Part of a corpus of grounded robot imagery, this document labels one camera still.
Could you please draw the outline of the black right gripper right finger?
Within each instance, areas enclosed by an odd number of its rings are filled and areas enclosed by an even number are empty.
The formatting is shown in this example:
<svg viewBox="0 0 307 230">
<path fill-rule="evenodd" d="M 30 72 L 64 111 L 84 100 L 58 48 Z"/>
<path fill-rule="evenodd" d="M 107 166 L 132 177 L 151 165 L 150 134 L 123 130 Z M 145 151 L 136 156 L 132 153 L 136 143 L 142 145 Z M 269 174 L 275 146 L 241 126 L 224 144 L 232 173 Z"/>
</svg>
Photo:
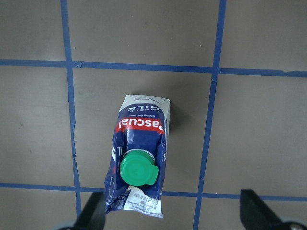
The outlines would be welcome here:
<svg viewBox="0 0 307 230">
<path fill-rule="evenodd" d="M 240 191 L 240 220 L 246 230 L 305 230 L 297 221 L 281 220 L 252 190 Z"/>
</svg>

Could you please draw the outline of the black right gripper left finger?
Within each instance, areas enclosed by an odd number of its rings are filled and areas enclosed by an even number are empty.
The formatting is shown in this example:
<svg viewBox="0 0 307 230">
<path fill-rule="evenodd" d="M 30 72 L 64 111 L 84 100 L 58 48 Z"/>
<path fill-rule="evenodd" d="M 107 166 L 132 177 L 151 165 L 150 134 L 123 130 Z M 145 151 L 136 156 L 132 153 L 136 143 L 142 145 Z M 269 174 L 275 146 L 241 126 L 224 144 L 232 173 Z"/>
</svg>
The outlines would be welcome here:
<svg viewBox="0 0 307 230">
<path fill-rule="evenodd" d="M 103 230 L 106 223 L 103 192 L 91 194 L 81 214 L 74 223 L 61 224 L 57 230 Z"/>
</svg>

